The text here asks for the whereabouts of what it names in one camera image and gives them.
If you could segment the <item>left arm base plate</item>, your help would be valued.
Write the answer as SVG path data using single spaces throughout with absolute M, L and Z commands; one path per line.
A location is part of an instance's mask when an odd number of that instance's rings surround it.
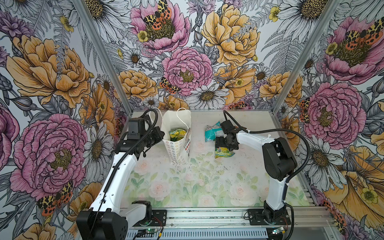
M 164 227 L 167 222 L 167 213 L 167 210 L 152 210 L 150 220 L 139 221 L 134 227 Z

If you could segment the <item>white patterned paper bag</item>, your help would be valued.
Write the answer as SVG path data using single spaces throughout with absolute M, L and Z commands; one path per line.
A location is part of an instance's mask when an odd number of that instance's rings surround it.
M 162 113 L 160 109 L 155 108 L 161 120 L 160 129 L 165 133 L 163 143 L 173 165 L 182 164 L 189 159 L 191 136 L 192 136 L 192 113 L 186 108 L 179 108 L 175 111 L 168 110 Z M 169 131 L 181 128 L 187 131 L 186 136 L 178 141 L 170 141 Z

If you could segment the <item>yellow green Fox's packet back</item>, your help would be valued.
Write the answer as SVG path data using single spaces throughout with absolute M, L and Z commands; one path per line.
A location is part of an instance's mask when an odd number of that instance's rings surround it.
M 215 158 L 230 158 L 235 153 L 233 151 L 230 151 L 228 148 L 225 147 L 218 147 L 215 148 Z

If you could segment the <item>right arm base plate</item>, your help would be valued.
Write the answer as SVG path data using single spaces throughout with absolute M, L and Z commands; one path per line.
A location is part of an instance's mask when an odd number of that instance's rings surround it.
M 251 226 L 275 226 L 290 225 L 291 219 L 287 209 L 274 211 L 269 209 L 248 209 L 245 219 L 250 222 Z

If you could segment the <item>yellow green fox's packet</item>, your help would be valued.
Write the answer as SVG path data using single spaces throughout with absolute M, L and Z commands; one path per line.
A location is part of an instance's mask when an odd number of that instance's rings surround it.
M 169 131 L 170 141 L 178 142 L 182 140 L 186 136 L 186 134 L 187 134 L 187 131 L 184 129 L 181 129 L 181 128 L 172 129 L 171 131 Z
M 230 158 L 235 153 L 233 151 L 230 151 L 228 148 L 225 147 L 218 147 L 215 148 L 215 158 Z

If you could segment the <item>yellow green Fox's packet front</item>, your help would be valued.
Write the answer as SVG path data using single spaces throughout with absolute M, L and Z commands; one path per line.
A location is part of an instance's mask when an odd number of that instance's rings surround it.
M 184 129 L 181 129 L 181 128 L 172 129 L 171 131 L 169 131 L 170 141 L 178 142 L 182 140 L 186 136 L 186 134 L 187 134 L 187 131 Z

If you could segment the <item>teal snack packet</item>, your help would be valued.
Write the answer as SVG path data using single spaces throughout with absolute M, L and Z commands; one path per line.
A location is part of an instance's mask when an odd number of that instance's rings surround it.
M 217 122 L 212 126 L 207 125 L 205 128 L 205 142 L 214 141 L 216 137 L 219 137 L 222 133 L 223 131 L 220 122 Z

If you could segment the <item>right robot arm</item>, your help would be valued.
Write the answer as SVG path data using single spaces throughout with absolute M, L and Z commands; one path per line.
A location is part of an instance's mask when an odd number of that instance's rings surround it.
M 215 147 L 231 152 L 238 150 L 239 145 L 246 145 L 262 152 L 265 170 L 270 177 L 269 193 L 264 201 L 263 220 L 272 225 L 286 215 L 289 181 L 294 176 L 297 162 L 284 138 L 274 139 L 262 136 L 261 133 L 230 133 L 225 137 L 217 137 Z

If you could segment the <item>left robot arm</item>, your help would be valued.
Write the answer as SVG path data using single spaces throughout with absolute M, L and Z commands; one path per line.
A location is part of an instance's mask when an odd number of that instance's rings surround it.
M 164 135 L 159 127 L 123 134 L 102 189 L 89 210 L 81 211 L 77 217 L 83 240 L 124 240 L 134 225 L 152 220 L 150 202 L 134 201 L 124 213 L 121 213 L 121 203 L 138 158 L 144 155 L 145 150 L 161 142 Z

